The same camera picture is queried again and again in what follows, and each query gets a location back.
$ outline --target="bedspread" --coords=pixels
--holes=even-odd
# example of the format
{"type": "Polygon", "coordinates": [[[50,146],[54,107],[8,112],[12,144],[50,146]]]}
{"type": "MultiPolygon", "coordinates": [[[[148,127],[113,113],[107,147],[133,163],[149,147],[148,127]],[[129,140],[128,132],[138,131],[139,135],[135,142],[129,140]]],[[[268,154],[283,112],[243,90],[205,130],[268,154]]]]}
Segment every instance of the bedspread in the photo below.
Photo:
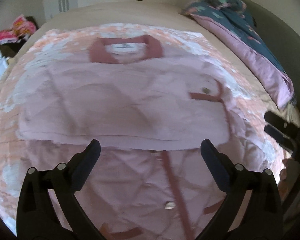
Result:
{"type": "MultiPolygon", "coordinates": [[[[5,87],[0,94],[0,216],[13,231],[15,231],[18,194],[26,170],[31,166],[35,166],[39,170],[51,169],[60,162],[67,162],[73,154],[81,152],[86,147],[86,145],[71,146],[67,144],[53,144],[50,141],[34,142],[31,140],[23,140],[18,133],[18,116],[20,114],[21,106],[24,103],[23,95],[25,93],[25,88],[22,84],[28,77],[31,77],[36,72],[37,68],[52,62],[64,60],[74,52],[86,51],[97,37],[131,38],[144,34],[149,34],[162,43],[182,48],[192,54],[208,55],[213,59],[213,63],[223,72],[227,87],[231,90],[238,108],[242,111],[242,118],[254,128],[258,140],[262,142],[260,149],[263,151],[264,155],[260,156],[259,160],[255,157],[244,160],[244,156],[242,156],[238,161],[245,163],[247,166],[249,166],[249,163],[259,162],[259,169],[266,167],[271,168],[274,171],[276,179],[278,179],[279,171],[281,169],[281,160],[283,159],[283,150],[263,131],[265,125],[263,115],[267,110],[267,105],[255,94],[244,76],[236,71],[202,34],[136,24],[108,24],[101,25],[100,27],[89,27],[69,32],[52,30],[38,40],[19,60],[17,65],[13,68],[6,81],[5,87]]],[[[113,212],[118,210],[117,208],[119,208],[119,206],[116,208],[114,202],[131,201],[131,198],[136,198],[136,191],[129,195],[128,192],[122,188],[122,191],[126,192],[130,198],[120,200],[114,199],[112,202],[111,200],[108,200],[108,203],[104,203],[105,198],[103,198],[102,194],[105,194],[105,192],[109,194],[109,190],[114,190],[106,187],[107,181],[118,178],[120,175],[114,172],[115,169],[114,166],[112,166],[108,168],[109,177],[107,177],[107,175],[100,177],[100,174],[98,174],[98,165],[101,165],[101,163],[106,165],[111,157],[118,160],[117,165],[122,165],[123,163],[126,163],[126,158],[133,159],[133,155],[138,153],[135,152],[134,154],[129,155],[129,157],[124,150],[108,149],[106,152],[107,154],[103,155],[103,158],[98,161],[95,168],[96,171],[92,174],[92,178],[88,179],[86,190],[78,193],[77,196],[84,210],[98,228],[101,228],[103,223],[107,222],[107,225],[110,225],[110,230],[112,232],[122,232],[129,231],[134,225],[137,228],[145,228],[145,232],[149,236],[156,237],[161,235],[162,238],[165,239],[170,238],[171,236],[176,237],[176,234],[179,234],[179,236],[183,235],[183,232],[178,232],[177,230],[175,233],[170,232],[171,228],[169,224],[172,223],[173,220],[177,220],[178,223],[183,225],[181,228],[186,228],[184,234],[186,235],[186,238],[188,238],[191,234],[198,234],[211,219],[215,209],[212,209],[211,212],[205,212],[207,210],[206,208],[218,204],[224,197],[222,193],[216,190],[216,185],[213,182],[212,177],[208,177],[201,182],[197,180],[193,181],[193,178],[197,177],[198,174],[191,175],[190,170],[199,171],[199,175],[201,171],[199,166],[193,168],[192,165],[197,163],[204,167],[203,160],[199,161],[198,159],[198,149],[175,153],[176,155],[192,156],[187,159],[192,160],[187,164],[185,164],[184,161],[181,163],[172,162],[169,164],[169,159],[174,160],[174,157],[171,156],[171,154],[167,155],[167,153],[154,152],[152,155],[145,157],[147,159],[144,160],[144,162],[152,163],[152,171],[156,172],[152,172],[151,169],[142,171],[141,163],[136,163],[135,168],[127,167],[127,170],[131,171],[130,180],[136,180],[135,183],[136,185],[139,185],[138,187],[146,187],[147,184],[156,181],[156,176],[158,173],[162,172],[158,170],[158,165],[165,165],[166,171],[170,171],[171,167],[169,165],[172,165],[179,167],[177,169],[178,172],[175,175],[185,182],[183,187],[181,187],[183,191],[192,191],[190,185],[196,185],[197,193],[194,195],[188,194],[188,199],[186,199],[187,203],[190,203],[189,201],[193,199],[200,198],[200,191],[205,191],[208,188],[211,188],[211,194],[214,197],[200,200],[202,209],[199,213],[196,213],[195,210],[200,210],[200,208],[198,209],[197,207],[189,206],[190,204],[186,204],[190,216],[188,220],[191,221],[190,229],[184,226],[184,222],[179,221],[180,217],[178,217],[176,213],[167,215],[165,213],[163,214],[161,210],[158,211],[157,215],[160,216],[160,214],[162,214],[163,217],[168,216],[166,217],[167,221],[157,221],[154,223],[154,225],[156,225],[155,228],[149,228],[145,221],[138,220],[136,217],[129,217],[128,214],[126,214],[125,217],[117,218],[116,223],[114,223],[116,224],[115,226],[111,223],[111,220],[113,219],[111,216],[113,215],[113,212]],[[157,163],[157,157],[160,157],[163,163],[157,163]],[[143,172],[147,174],[146,177],[141,175],[143,172]],[[98,217],[91,210],[91,206],[96,206],[95,201],[103,203],[104,213],[102,218],[98,217]]],[[[119,185],[122,184],[123,181],[118,180],[117,183],[117,186],[120,187],[119,185]]],[[[173,198],[173,193],[168,189],[170,186],[169,181],[163,181],[162,184],[160,184],[158,187],[160,199],[173,198]]],[[[140,208],[139,215],[142,217],[145,212],[148,211],[140,208]]]]}

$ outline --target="mattress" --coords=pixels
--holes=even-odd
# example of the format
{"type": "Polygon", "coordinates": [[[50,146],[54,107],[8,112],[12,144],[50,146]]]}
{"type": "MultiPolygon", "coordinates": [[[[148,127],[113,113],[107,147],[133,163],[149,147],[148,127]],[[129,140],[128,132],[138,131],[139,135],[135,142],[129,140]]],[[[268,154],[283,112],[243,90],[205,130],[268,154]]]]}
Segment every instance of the mattress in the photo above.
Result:
{"type": "MultiPolygon", "coordinates": [[[[250,72],[243,62],[213,34],[202,28],[195,21],[179,15],[179,10],[179,8],[170,5],[134,2],[102,3],[71,10],[55,16],[52,20],[43,25],[42,28],[40,28],[22,47],[15,57],[15,62],[18,63],[21,57],[34,45],[34,43],[47,31],[52,29],[76,30],[79,28],[109,23],[133,23],[139,25],[162,26],[181,31],[201,33],[213,46],[211,51],[218,55],[221,54],[225,59],[225,64],[230,65],[234,72],[239,72],[242,76],[244,76],[249,83],[248,85],[255,95],[261,99],[266,109],[280,114],[289,122],[294,122],[296,124],[300,123],[298,111],[292,105],[287,105],[283,111],[279,112],[275,103],[263,89],[258,79],[250,72]]],[[[0,161],[3,162],[6,157],[6,161],[8,163],[5,163],[2,169],[0,168],[0,188],[4,188],[5,184],[8,183],[13,185],[13,180],[15,179],[12,177],[13,173],[17,174],[25,172],[24,169],[21,169],[18,166],[9,166],[9,161],[13,160],[13,158],[20,158],[24,148],[20,147],[18,144],[18,135],[15,136],[15,138],[17,138],[15,141],[12,141],[9,137],[9,133],[16,132],[18,124],[12,121],[9,123],[7,120],[4,120],[4,113],[1,107],[4,103],[9,104],[9,102],[4,102],[4,100],[6,100],[6,98],[4,98],[5,85],[6,84],[3,79],[0,83],[0,127],[3,125],[5,127],[4,132],[0,134],[0,156],[2,156],[0,161]]],[[[255,126],[255,128],[262,132],[263,125],[264,123],[259,122],[256,124],[257,127],[255,126]]],[[[278,150],[277,158],[272,163],[271,168],[274,171],[276,178],[278,178],[279,171],[282,168],[281,160],[285,156],[278,145],[275,146],[275,149],[278,150]]],[[[4,221],[6,224],[10,223],[10,228],[13,228],[13,224],[15,223],[18,190],[18,188],[15,188],[10,189],[10,192],[0,191],[0,215],[5,217],[4,221]]]]}

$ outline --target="pink trim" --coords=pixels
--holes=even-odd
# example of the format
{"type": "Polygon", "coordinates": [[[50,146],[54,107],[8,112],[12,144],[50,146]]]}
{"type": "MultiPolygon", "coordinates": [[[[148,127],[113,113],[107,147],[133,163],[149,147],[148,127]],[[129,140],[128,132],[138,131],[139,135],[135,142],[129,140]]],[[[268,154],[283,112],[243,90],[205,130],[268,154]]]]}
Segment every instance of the pink trim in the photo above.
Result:
{"type": "Polygon", "coordinates": [[[99,232],[107,240],[126,240],[142,235],[142,230],[140,228],[133,228],[125,232],[110,233],[109,227],[106,223],[102,224],[99,232]]]}
{"type": "Polygon", "coordinates": [[[163,49],[160,41],[150,35],[143,35],[136,38],[98,38],[89,48],[90,62],[120,64],[110,53],[106,51],[105,46],[118,43],[145,43],[147,49],[145,55],[140,59],[146,60],[150,58],[163,57],[163,49]]]}
{"type": "Polygon", "coordinates": [[[216,204],[210,206],[210,207],[206,207],[206,208],[203,210],[203,214],[204,214],[204,215],[207,215],[207,214],[211,214],[211,213],[216,212],[216,211],[220,208],[220,206],[221,206],[221,204],[223,203],[223,201],[224,201],[224,199],[221,200],[221,201],[219,201],[218,203],[216,203],[216,204]]]}
{"type": "Polygon", "coordinates": [[[222,103],[223,109],[224,109],[225,114],[226,114],[227,123],[228,123],[229,135],[230,135],[230,138],[231,138],[233,135],[232,135],[232,132],[231,132],[231,127],[230,127],[230,114],[229,114],[229,111],[227,110],[225,102],[221,98],[221,96],[224,92],[223,87],[222,87],[222,84],[218,80],[215,79],[215,81],[217,82],[217,85],[218,85],[218,88],[219,88],[219,94],[217,96],[211,96],[211,95],[207,95],[207,94],[203,94],[203,93],[189,93],[189,95],[190,95],[190,98],[194,99],[194,100],[205,100],[205,101],[210,101],[210,102],[222,103]]]}
{"type": "Polygon", "coordinates": [[[292,81],[285,73],[278,70],[267,58],[250,48],[220,23],[209,17],[195,14],[191,16],[202,27],[216,35],[248,66],[279,108],[285,107],[294,94],[292,81]]]}
{"type": "Polygon", "coordinates": [[[167,177],[171,186],[172,193],[177,202],[177,207],[180,213],[180,219],[183,226],[183,230],[185,232],[186,240],[194,240],[194,232],[192,231],[190,225],[190,219],[189,219],[188,210],[186,208],[186,202],[182,197],[182,193],[180,191],[178,181],[173,174],[173,170],[170,165],[170,158],[169,158],[168,151],[162,151],[161,158],[162,158],[163,167],[167,173],[167,177]]]}

